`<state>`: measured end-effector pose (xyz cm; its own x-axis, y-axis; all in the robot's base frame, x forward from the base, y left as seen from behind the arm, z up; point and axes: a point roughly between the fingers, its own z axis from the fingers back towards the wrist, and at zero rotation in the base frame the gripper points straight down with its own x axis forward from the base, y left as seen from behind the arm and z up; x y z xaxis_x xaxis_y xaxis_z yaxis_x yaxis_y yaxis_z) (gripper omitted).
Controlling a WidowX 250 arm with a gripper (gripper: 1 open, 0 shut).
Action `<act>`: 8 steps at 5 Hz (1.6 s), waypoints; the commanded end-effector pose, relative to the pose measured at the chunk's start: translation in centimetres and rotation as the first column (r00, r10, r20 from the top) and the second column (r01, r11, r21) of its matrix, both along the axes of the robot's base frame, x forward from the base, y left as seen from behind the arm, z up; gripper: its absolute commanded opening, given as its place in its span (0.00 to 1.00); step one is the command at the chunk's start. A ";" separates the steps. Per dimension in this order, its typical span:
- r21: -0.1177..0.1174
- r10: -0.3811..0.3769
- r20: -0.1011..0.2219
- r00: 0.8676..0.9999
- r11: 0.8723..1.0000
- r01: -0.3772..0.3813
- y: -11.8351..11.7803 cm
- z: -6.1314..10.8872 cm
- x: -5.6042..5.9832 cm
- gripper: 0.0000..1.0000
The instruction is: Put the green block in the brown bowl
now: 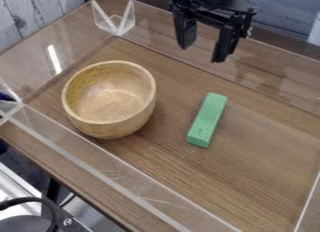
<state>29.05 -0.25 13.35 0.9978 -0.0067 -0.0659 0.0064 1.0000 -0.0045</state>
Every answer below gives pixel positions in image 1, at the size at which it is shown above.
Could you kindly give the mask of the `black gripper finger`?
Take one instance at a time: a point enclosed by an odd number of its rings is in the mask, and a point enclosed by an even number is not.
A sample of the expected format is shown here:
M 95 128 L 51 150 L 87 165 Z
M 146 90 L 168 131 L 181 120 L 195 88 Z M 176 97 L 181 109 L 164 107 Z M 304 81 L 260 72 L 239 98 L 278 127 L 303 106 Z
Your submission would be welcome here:
M 180 47 L 187 50 L 197 39 L 197 20 L 195 19 L 193 14 L 180 7 L 173 8 L 173 17 L 177 41 Z
M 212 56 L 213 63 L 223 63 L 228 56 L 235 53 L 240 36 L 241 30 L 236 25 L 225 24 L 223 26 Z

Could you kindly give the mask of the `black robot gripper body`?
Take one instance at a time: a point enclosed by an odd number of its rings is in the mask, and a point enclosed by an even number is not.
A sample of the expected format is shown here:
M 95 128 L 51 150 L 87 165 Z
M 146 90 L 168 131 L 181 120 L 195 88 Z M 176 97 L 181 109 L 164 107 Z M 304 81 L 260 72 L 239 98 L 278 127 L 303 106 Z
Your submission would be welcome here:
M 172 0 L 170 10 L 180 7 L 193 14 L 197 22 L 221 28 L 227 23 L 236 25 L 247 38 L 252 30 L 255 7 L 245 0 Z

